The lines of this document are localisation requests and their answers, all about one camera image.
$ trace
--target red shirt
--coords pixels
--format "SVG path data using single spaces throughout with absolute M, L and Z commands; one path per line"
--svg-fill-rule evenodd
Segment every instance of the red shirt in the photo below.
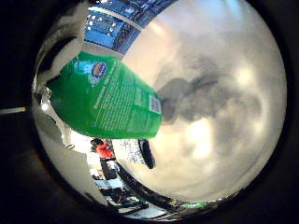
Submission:
M 104 141 L 103 145 L 97 146 L 96 151 L 100 155 L 100 157 L 102 157 L 102 158 L 111 158 L 111 157 L 113 157 L 112 149 L 107 148 L 106 141 Z

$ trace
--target black object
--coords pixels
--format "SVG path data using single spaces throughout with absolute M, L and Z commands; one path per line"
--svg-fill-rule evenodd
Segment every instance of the black object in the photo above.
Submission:
M 145 163 L 147 164 L 147 166 L 150 169 L 152 169 L 154 164 L 153 164 L 153 158 L 152 158 L 152 155 L 150 152 L 149 141 L 147 139 L 138 140 L 138 144 L 140 147 L 141 155 L 142 155 Z

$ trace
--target logo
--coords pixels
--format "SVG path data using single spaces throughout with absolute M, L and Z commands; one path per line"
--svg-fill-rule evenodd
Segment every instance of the logo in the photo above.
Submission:
M 92 75 L 96 78 L 102 78 L 107 70 L 107 65 L 105 63 L 96 63 L 93 66 Z

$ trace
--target dark background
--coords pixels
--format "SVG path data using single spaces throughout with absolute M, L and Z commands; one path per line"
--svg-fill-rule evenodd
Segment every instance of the dark background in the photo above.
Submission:
M 136 223 L 84 201 L 51 166 L 36 136 L 30 112 L 35 57 L 67 2 L 1 1 L 0 109 L 29 110 L 0 117 L 0 223 Z M 289 96 L 283 134 L 270 162 L 239 197 L 182 223 L 299 223 L 299 1 L 249 2 L 270 26 L 286 66 Z

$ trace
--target plastic bottle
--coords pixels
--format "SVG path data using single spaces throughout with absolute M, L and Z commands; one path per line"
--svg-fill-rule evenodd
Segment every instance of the plastic bottle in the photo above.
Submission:
M 78 133 L 151 138 L 161 125 L 161 102 L 155 90 L 113 56 L 82 51 L 47 85 L 56 113 Z

